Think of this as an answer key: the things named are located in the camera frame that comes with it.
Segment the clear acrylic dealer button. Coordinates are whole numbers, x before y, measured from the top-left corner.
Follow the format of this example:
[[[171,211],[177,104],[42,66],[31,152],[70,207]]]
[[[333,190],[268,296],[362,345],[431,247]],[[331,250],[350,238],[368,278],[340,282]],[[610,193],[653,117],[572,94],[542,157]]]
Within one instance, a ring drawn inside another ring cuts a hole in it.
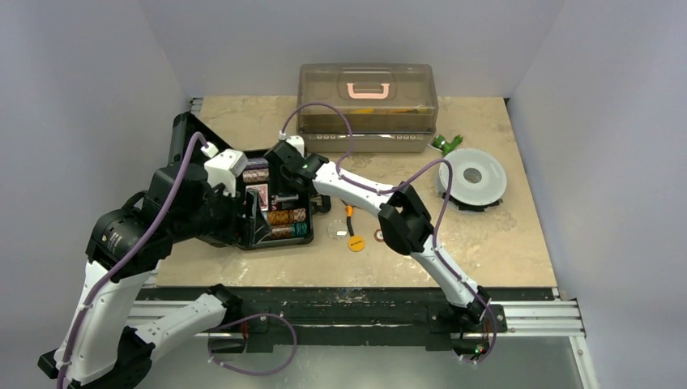
[[[327,226],[327,233],[332,239],[344,239],[348,236],[348,225],[341,220],[332,221]]]

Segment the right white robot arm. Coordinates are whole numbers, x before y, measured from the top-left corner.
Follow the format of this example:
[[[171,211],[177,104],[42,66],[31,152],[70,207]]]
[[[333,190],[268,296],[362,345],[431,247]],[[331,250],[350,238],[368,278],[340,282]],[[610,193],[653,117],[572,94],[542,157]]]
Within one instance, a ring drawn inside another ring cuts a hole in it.
[[[341,199],[376,217],[386,245],[415,259],[434,279],[460,327],[473,330],[485,319],[496,318],[488,294],[440,243],[437,230],[441,222],[432,219],[411,180],[398,186],[374,182],[318,154],[303,157],[285,141],[270,148],[265,157],[295,189]]]

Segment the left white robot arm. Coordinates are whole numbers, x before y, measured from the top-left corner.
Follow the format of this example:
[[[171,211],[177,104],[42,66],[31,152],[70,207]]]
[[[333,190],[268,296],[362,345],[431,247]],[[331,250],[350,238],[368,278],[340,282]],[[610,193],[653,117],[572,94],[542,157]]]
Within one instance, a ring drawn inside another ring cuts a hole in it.
[[[127,320],[136,297],[173,246],[193,238],[229,242],[236,172],[208,161],[158,169],[148,190],[103,215],[87,245],[79,304],[62,345],[38,366],[60,388],[134,388],[153,365],[196,334],[232,331],[255,318],[221,284],[149,323]]]

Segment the black poker chip case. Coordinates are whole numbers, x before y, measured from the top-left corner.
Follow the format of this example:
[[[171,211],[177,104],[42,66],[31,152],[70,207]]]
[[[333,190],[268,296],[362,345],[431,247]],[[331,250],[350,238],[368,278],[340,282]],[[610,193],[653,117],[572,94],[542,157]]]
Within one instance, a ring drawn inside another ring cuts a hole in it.
[[[331,198],[298,191],[264,158],[265,149],[247,150],[245,170],[237,177],[236,220],[228,235],[203,240],[241,250],[305,245],[314,239],[314,216],[331,210]]]

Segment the red playing card deck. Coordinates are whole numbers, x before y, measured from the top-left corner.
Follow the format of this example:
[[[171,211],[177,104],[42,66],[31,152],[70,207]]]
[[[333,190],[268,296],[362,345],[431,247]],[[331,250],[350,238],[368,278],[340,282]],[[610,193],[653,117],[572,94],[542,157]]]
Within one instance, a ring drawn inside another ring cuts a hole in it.
[[[253,190],[257,193],[256,198],[262,212],[267,212],[270,209],[269,186],[267,183],[248,185],[246,190]]]

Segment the bottom chip row brown green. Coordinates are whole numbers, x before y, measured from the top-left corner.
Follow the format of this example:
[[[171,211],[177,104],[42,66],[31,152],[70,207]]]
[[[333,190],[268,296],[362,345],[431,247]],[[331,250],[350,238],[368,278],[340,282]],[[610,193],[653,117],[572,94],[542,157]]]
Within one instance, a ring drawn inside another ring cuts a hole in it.
[[[273,240],[305,237],[309,233],[309,226],[305,222],[282,224],[271,227],[269,238]]]

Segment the top chip row purple green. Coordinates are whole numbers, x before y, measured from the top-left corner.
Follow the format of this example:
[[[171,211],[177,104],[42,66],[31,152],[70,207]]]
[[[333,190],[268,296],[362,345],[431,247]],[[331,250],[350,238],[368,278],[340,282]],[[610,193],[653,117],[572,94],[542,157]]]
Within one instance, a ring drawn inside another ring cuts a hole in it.
[[[265,158],[262,158],[262,157],[249,158],[247,160],[247,165],[246,165],[245,169],[246,170],[267,169],[268,166],[269,166],[269,163]]]

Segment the orange black pliers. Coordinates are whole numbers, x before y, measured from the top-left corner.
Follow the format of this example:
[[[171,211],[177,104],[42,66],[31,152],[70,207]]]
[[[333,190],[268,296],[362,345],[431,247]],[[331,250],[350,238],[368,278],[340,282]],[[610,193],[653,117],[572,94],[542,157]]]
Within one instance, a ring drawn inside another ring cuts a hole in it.
[[[348,230],[348,235],[350,237],[353,237],[355,235],[354,228],[352,226],[352,215],[353,215],[353,209],[354,207],[348,203],[345,203],[345,210],[346,210],[346,225],[347,225],[347,230]]]

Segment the orange big blind button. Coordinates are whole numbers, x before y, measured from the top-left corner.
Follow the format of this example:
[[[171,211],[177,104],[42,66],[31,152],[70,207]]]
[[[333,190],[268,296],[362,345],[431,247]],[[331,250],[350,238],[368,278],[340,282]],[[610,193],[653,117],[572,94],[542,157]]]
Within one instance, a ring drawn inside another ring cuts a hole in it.
[[[365,248],[365,239],[360,235],[352,235],[348,238],[348,249],[352,252],[361,252]]]

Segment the translucent brown storage box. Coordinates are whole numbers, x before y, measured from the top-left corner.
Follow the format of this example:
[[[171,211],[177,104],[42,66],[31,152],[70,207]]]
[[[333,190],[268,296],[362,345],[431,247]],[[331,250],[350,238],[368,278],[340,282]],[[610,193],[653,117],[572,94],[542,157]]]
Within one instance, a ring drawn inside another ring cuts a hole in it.
[[[423,152],[436,132],[429,64],[304,64],[297,105],[297,133],[308,152]]]

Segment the green toy figure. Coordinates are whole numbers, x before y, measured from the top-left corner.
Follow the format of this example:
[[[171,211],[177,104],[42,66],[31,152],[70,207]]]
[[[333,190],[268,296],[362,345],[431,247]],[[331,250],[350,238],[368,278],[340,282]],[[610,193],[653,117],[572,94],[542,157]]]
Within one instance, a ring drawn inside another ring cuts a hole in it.
[[[452,139],[447,139],[443,135],[436,135],[433,138],[430,147],[438,150],[442,156],[446,156],[450,152],[454,151],[462,142],[462,135],[456,135]]]

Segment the white filament spool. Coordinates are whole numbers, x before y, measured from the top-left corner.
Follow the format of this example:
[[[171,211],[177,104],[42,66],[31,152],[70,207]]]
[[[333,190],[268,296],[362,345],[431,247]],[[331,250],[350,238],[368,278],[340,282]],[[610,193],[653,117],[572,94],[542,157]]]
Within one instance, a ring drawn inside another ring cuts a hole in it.
[[[501,204],[507,177],[492,155],[475,148],[460,148],[446,154],[445,160],[452,168],[452,185],[444,164],[439,167],[435,184],[443,199],[450,189],[450,206],[464,212],[484,212]]]

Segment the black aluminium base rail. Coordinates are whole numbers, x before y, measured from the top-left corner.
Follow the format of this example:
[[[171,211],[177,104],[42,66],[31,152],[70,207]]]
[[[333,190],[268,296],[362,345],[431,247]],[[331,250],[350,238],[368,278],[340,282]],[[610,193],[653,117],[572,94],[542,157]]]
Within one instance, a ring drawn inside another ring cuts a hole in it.
[[[555,288],[496,288],[494,320],[470,324],[451,310],[438,287],[425,288],[297,288],[235,287],[243,301],[241,317],[253,318],[227,330],[199,333],[220,353],[267,353],[292,344],[296,329],[300,346],[412,346],[428,351],[480,355],[494,340],[515,337],[583,337],[576,301],[563,301]]]

